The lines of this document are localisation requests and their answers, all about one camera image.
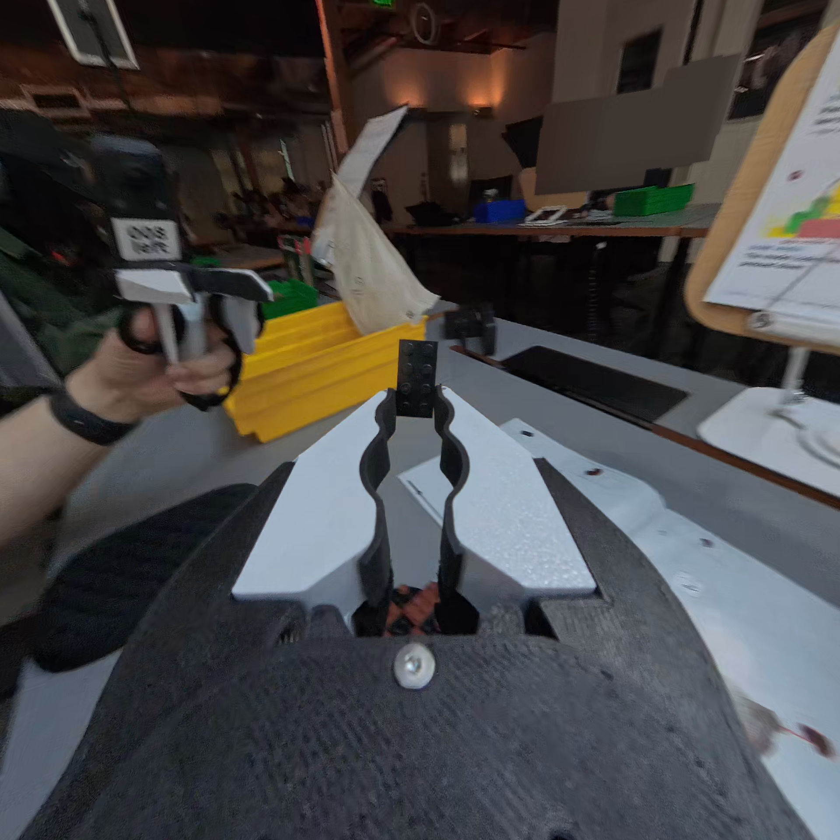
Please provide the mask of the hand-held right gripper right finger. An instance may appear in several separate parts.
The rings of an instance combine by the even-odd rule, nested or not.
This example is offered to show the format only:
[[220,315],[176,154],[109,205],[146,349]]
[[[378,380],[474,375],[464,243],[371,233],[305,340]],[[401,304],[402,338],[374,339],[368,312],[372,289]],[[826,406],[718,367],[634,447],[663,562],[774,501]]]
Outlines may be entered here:
[[587,597],[596,583],[536,459],[452,389],[439,386],[434,425],[444,502],[439,604],[477,613],[539,598]]

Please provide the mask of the yellow plastic bin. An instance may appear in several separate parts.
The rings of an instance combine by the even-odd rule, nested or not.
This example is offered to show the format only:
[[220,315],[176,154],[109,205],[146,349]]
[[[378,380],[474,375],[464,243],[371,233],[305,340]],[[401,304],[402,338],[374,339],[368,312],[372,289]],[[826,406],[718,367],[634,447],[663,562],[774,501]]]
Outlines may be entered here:
[[269,320],[224,410],[262,444],[296,432],[394,388],[399,342],[424,340],[426,325],[363,335],[339,301]]

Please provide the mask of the black toy brick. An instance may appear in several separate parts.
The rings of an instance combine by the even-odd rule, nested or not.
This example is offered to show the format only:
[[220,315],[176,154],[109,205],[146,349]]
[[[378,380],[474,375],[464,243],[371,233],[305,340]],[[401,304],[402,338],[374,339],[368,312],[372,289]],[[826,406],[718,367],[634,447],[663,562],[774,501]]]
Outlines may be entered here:
[[402,339],[397,357],[399,417],[432,418],[437,393],[438,342]]

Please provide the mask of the person's left forearm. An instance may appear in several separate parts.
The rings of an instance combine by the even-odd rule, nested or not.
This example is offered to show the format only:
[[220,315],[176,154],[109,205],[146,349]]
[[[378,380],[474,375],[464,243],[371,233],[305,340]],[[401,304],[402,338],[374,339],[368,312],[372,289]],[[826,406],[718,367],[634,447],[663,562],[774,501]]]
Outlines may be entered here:
[[110,447],[58,425],[41,396],[1,423],[1,546],[57,510]]

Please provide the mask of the green plastic bin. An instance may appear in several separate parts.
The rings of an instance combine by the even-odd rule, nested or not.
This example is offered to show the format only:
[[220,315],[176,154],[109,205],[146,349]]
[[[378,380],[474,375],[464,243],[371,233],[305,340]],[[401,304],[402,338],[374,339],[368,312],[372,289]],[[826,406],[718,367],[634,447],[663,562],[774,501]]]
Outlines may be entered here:
[[647,217],[683,210],[691,201],[695,184],[644,186],[614,194],[615,217]]
[[316,308],[319,292],[302,280],[267,280],[272,299],[261,305],[265,321],[275,320]]

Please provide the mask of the dark green jacket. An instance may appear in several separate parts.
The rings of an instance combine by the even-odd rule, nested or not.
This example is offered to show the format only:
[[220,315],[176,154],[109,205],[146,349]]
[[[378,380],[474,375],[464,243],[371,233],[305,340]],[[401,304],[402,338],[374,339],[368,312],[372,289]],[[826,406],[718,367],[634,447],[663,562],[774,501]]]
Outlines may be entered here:
[[109,284],[63,266],[12,232],[1,233],[2,403],[53,390],[116,328]]

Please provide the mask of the brown and black brick assembly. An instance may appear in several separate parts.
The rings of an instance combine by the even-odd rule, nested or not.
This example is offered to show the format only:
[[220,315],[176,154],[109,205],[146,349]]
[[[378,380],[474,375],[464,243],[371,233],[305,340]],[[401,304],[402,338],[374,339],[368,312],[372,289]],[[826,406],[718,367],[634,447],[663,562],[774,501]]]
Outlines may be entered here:
[[364,603],[351,617],[357,637],[468,636],[478,631],[477,609],[458,593],[441,597],[438,583],[401,584],[378,606]]

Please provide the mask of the black wristband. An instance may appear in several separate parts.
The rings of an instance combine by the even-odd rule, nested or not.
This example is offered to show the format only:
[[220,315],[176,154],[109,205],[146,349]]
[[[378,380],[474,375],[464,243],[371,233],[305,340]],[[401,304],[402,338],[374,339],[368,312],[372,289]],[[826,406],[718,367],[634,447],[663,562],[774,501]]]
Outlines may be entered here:
[[54,420],[82,440],[102,448],[117,444],[139,425],[103,418],[80,406],[62,387],[49,394],[47,404]]

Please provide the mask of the white framed light panel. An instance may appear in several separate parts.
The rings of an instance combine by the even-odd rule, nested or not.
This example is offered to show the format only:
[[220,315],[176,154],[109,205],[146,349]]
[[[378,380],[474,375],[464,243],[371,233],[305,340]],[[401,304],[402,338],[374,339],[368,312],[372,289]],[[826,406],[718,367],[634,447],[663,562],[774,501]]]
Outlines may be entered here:
[[85,67],[139,71],[140,64],[113,1],[48,1],[72,58]]

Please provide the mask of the white paper slip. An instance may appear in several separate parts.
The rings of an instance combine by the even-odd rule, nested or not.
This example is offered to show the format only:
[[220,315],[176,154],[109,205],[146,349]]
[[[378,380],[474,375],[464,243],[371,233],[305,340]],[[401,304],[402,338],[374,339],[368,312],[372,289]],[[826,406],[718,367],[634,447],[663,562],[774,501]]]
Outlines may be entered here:
[[336,178],[355,198],[360,198],[371,171],[410,111],[407,104],[368,119],[358,139],[343,157]]

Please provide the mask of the black power adapter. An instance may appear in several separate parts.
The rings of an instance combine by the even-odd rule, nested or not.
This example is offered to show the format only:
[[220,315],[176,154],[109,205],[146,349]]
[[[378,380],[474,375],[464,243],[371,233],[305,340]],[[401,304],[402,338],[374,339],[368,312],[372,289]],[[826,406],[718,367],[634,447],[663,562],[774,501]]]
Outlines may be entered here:
[[493,356],[497,352],[495,311],[488,302],[445,311],[443,319],[446,340],[458,341],[464,349],[468,341],[477,340],[483,355]]

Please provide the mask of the white board stand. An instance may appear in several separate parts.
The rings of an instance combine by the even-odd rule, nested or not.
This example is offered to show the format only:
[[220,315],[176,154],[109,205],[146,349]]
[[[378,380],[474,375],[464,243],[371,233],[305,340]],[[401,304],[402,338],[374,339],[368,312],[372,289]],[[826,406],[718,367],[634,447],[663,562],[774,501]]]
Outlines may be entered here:
[[740,392],[703,421],[700,440],[773,476],[839,499],[839,408],[805,394],[811,352],[787,357],[781,386]]

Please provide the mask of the blue plastic bin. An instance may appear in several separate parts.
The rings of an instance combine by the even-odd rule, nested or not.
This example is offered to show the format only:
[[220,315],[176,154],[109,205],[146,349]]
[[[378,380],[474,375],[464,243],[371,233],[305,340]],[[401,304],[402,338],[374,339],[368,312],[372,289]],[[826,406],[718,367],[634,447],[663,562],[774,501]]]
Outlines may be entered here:
[[528,209],[522,198],[498,199],[474,205],[473,215],[478,224],[516,225],[528,215]]

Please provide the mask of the black panel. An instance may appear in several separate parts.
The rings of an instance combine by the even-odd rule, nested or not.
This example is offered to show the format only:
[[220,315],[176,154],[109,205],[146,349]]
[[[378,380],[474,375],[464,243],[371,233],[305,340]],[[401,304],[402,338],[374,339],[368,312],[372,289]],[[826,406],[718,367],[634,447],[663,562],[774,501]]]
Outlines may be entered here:
[[542,126],[542,115],[506,125],[502,139],[515,154],[522,169],[533,168],[537,164]]

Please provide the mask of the wooden document board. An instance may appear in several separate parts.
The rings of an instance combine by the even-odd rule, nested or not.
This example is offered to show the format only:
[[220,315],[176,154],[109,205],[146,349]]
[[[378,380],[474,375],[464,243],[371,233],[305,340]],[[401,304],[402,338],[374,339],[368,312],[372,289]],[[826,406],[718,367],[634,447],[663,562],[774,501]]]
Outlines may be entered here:
[[774,167],[801,116],[823,65],[838,37],[838,20],[824,27],[796,57],[780,79],[731,187],[710,227],[706,243],[688,274],[684,302],[695,324],[737,338],[763,340],[787,347],[839,355],[837,346],[813,339],[778,337],[749,328],[751,312],[705,302],[705,296],[746,227]]

